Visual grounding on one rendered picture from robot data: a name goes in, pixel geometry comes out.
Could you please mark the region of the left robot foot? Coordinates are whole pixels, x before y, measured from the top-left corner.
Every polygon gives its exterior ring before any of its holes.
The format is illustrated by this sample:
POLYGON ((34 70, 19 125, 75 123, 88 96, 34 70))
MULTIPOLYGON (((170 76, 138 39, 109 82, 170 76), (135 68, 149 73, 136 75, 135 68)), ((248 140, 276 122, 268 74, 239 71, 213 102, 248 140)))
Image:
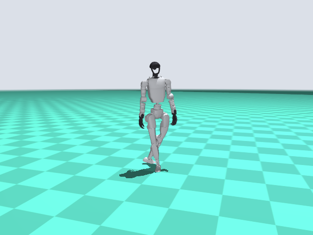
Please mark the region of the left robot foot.
POLYGON ((156 162, 153 161, 152 159, 149 160, 147 157, 145 157, 145 158, 143 159, 143 161, 146 162, 146 163, 150 163, 150 164, 155 164, 155 163, 156 163, 156 162))

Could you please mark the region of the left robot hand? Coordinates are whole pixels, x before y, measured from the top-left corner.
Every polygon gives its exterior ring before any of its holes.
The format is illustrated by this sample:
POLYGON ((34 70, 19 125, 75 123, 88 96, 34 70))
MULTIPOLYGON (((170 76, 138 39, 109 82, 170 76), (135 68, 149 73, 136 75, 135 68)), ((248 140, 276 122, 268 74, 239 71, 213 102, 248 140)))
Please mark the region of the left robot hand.
POLYGON ((177 112, 176 110, 174 110, 174 113, 172 113, 173 115, 173 121, 171 123, 171 125, 175 125, 177 123, 177 116, 176 116, 177 112))

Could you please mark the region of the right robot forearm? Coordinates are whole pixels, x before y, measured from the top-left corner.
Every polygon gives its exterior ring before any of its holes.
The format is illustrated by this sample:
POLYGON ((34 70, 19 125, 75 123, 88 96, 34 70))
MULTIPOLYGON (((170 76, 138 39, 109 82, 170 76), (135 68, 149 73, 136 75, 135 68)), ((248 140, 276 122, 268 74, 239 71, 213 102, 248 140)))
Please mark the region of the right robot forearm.
POLYGON ((145 103, 141 102, 142 97, 140 98, 140 113, 139 116, 141 117, 141 114, 145 113, 145 103))

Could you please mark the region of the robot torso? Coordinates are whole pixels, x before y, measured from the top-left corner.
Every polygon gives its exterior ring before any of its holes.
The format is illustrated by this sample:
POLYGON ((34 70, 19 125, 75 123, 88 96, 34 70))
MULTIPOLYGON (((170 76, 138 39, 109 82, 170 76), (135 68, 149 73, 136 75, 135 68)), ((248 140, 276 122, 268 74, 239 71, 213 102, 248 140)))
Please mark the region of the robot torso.
POLYGON ((163 109, 161 108, 160 102, 164 101, 165 98, 165 79, 163 77, 159 78, 149 77, 148 81, 148 97, 152 103, 156 103, 154 108, 151 109, 151 113, 154 113, 155 119, 163 117, 163 109))

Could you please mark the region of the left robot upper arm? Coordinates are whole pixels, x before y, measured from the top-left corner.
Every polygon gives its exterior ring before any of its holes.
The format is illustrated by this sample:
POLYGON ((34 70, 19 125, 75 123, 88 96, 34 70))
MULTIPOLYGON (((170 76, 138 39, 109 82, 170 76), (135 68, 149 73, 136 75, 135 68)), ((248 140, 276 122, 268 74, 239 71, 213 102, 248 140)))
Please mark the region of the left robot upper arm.
POLYGON ((171 93, 171 80, 168 78, 165 78, 165 88, 167 93, 167 99, 173 99, 174 95, 171 93))

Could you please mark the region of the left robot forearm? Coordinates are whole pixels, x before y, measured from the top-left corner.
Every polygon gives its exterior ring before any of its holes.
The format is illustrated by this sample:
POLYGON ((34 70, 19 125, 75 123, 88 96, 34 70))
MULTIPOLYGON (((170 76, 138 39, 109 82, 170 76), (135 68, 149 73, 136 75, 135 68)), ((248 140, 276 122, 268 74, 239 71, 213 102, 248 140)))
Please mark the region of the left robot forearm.
POLYGON ((174 98, 169 100, 171 112, 174 113, 174 110, 176 110, 175 104, 174 104, 174 98))

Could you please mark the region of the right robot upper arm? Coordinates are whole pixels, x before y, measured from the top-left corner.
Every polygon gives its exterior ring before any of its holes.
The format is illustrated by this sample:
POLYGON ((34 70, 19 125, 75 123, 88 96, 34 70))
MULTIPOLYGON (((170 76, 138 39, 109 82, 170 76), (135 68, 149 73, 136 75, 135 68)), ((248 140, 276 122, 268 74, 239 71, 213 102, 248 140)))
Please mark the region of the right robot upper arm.
POLYGON ((146 87, 148 86, 148 81, 149 80, 143 80, 141 82, 141 97, 142 97, 141 102, 147 101, 147 97, 145 95, 146 95, 146 87))

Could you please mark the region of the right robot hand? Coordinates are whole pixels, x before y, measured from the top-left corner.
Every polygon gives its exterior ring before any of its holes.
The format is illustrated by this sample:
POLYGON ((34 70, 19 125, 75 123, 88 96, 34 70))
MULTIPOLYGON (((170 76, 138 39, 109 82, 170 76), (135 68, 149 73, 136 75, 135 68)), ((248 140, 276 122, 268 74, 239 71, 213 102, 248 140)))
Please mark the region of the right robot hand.
MULTIPOLYGON (((143 128, 144 127, 144 125, 143 125, 143 118, 144 118, 144 114, 141 114, 141 117, 139 116, 139 126, 141 127, 141 128, 143 128), (143 127, 142 127, 143 126, 143 127)), ((144 128, 143 128, 144 129, 144 128)))

